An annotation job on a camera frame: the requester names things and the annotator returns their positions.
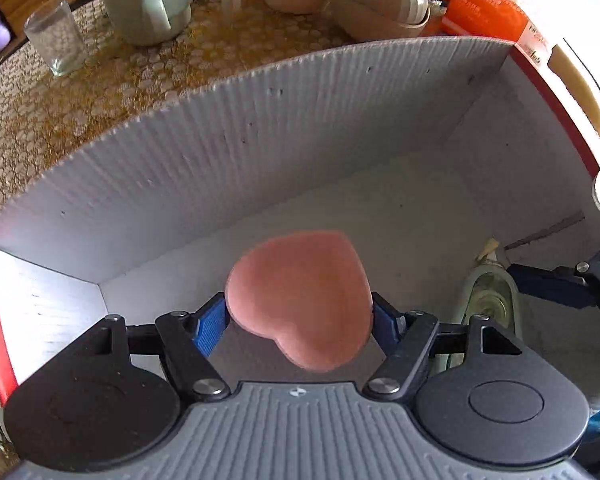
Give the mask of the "clear drinking glass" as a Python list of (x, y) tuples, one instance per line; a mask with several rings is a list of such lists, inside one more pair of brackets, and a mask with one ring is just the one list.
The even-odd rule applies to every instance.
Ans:
[(83, 65), (86, 47), (66, 0), (46, 1), (26, 19), (23, 31), (56, 77)]

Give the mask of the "beige green egg-shaped container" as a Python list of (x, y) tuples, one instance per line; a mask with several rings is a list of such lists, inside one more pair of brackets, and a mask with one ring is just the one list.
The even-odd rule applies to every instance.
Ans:
[(430, 18), (428, 0), (329, 0), (329, 9), (356, 41), (414, 38)]

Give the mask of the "orange package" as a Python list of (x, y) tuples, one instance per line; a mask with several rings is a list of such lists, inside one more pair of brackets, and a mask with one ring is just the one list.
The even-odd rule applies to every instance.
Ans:
[(513, 41), (530, 49), (546, 45), (531, 18), (512, 0), (450, 0), (442, 28), (453, 35)]

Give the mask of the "red white storage box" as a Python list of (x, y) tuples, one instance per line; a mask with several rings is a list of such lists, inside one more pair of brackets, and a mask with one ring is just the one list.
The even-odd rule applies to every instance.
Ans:
[(261, 240), (338, 230), (373, 289), (450, 318), (489, 238), (600, 247), (600, 140), (513, 44), (360, 44), (250, 70), (108, 131), (0, 209), (0, 389), (109, 313), (192, 310)]

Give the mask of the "pink heart-shaped object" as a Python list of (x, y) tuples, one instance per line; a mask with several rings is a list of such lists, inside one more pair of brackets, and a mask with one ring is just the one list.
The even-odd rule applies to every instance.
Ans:
[(327, 373), (352, 361), (372, 330), (372, 293), (351, 241), (338, 231), (271, 238), (232, 267), (233, 320), (275, 342), (295, 366)]

